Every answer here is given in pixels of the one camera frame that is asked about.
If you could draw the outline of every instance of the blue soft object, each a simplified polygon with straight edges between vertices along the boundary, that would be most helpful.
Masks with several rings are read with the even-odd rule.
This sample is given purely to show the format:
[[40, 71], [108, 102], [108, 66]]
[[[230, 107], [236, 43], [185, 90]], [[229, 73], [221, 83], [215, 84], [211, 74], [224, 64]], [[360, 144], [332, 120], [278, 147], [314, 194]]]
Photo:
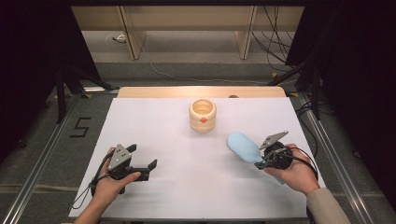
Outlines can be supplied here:
[[227, 145], [242, 161], [249, 163], [262, 161], [259, 147], [242, 133], [231, 133]]

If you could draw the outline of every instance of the gray floor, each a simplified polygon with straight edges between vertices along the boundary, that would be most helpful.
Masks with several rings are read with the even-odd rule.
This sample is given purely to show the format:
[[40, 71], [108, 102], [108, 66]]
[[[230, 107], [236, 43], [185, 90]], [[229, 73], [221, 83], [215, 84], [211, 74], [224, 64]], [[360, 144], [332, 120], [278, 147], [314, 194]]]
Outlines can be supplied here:
[[[131, 61], [124, 44], [111, 40], [120, 32], [84, 32], [102, 79], [115, 86], [177, 86], [177, 85], [260, 85], [272, 79], [272, 73], [282, 74], [267, 62], [267, 54], [252, 40], [247, 60], [240, 60], [236, 41], [230, 32], [149, 32], [144, 43], [145, 52], [139, 60]], [[285, 42], [288, 36], [283, 35]], [[273, 51], [281, 55], [279, 47]], [[289, 69], [270, 58], [276, 68]], [[282, 85], [286, 91], [293, 91], [293, 80]], [[55, 93], [47, 100], [48, 108], [43, 108], [40, 116], [24, 137], [25, 148], [15, 148], [0, 166], [0, 217], [4, 218], [15, 197], [21, 190], [31, 170], [35, 166], [43, 148], [55, 129], [57, 103]], [[112, 93], [96, 93], [91, 98], [78, 98], [65, 124], [63, 134], [50, 156], [35, 191], [26, 204], [19, 223], [66, 223], [69, 208], [88, 166], [92, 151], [106, 119], [106, 112]], [[294, 108], [299, 108], [301, 98], [290, 97]], [[396, 223], [396, 215], [386, 198], [370, 176], [361, 160], [352, 155], [353, 146], [336, 116], [329, 107], [321, 109], [321, 123], [325, 127], [337, 154], [345, 165], [352, 182], [365, 201], [374, 223]], [[72, 138], [81, 134], [75, 130], [78, 118], [89, 127], [83, 138]], [[312, 130], [306, 115], [302, 119]], [[315, 140], [306, 128], [305, 136], [311, 149]], [[352, 223], [359, 223], [350, 201], [329, 163], [323, 146], [319, 144], [316, 157], [324, 181], [346, 211]], [[122, 223], [104, 220], [102, 223]], [[306, 223], [306, 221], [267, 221], [266, 223]]]

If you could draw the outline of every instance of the white board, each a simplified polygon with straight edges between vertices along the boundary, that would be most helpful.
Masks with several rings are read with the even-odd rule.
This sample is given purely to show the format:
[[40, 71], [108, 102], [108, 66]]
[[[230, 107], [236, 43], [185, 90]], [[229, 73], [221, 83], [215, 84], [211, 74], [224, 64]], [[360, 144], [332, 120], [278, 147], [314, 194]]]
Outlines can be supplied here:
[[[280, 142], [295, 143], [311, 157], [288, 98], [210, 98], [216, 127], [198, 133], [189, 124], [196, 99], [114, 99], [78, 195], [87, 188], [110, 147], [137, 144], [132, 166], [158, 159], [149, 181], [135, 182], [108, 207], [103, 218], [142, 220], [238, 220], [306, 217], [306, 198], [226, 147], [241, 132], [258, 146], [265, 137], [289, 131]], [[319, 174], [319, 184], [325, 187]], [[91, 199], [69, 216], [77, 217]]]

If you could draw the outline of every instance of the sleeve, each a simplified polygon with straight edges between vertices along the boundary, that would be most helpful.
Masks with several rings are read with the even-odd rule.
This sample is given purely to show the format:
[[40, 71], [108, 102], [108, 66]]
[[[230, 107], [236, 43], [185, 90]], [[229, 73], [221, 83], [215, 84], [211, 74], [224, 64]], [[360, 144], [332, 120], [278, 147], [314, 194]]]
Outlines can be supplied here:
[[350, 223], [340, 204], [328, 189], [316, 189], [306, 196], [309, 210], [317, 224]]

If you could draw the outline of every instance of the metal rail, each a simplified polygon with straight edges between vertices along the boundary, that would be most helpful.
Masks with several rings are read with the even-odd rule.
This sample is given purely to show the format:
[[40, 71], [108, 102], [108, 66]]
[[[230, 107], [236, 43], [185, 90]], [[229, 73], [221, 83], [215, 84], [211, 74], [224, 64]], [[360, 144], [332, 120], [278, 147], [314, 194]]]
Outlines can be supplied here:
[[73, 111], [73, 108], [75, 107], [79, 95], [74, 95], [70, 99], [69, 107], [67, 108], [67, 112], [64, 116], [64, 119], [62, 120], [61, 123], [58, 123], [54, 129], [54, 131], [51, 134], [51, 137], [49, 138], [49, 141], [47, 142], [46, 146], [44, 147], [43, 151], [41, 152], [40, 157], [38, 158], [37, 162], [35, 163], [35, 167], [33, 168], [32, 172], [29, 174], [27, 180], [23, 184], [20, 193], [12, 203], [12, 205], [9, 207], [8, 213], [3, 220], [4, 224], [14, 224], [18, 223], [24, 208], [28, 204], [33, 191], [35, 189], [35, 185], [37, 184], [38, 180], [42, 176], [51, 156], [56, 148], [56, 145], [59, 142], [59, 139], [62, 136], [62, 133], [64, 131], [64, 127], [67, 124], [67, 121], [69, 120], [70, 114]]
[[[308, 97], [305, 93], [301, 93], [300, 100], [302, 104], [309, 102]], [[348, 198], [350, 205], [352, 206], [352, 209], [355, 212], [356, 217], [358, 218], [359, 223], [375, 223], [373, 217], [368, 211], [368, 208], [363, 198], [361, 197], [357, 188], [350, 179], [350, 176], [347, 173], [344, 164], [338, 157], [337, 152], [335, 151], [335, 148], [333, 147], [329, 136], [326, 134], [326, 131], [323, 128], [320, 120], [316, 120], [314, 114], [311, 111], [308, 111], [307, 114], [312, 126], [314, 127], [318, 140], [323, 145], [326, 156], [329, 159], [329, 162], [332, 165], [332, 168], [337, 175], [338, 180], [340, 181], [341, 187], [343, 188], [346, 197]]]

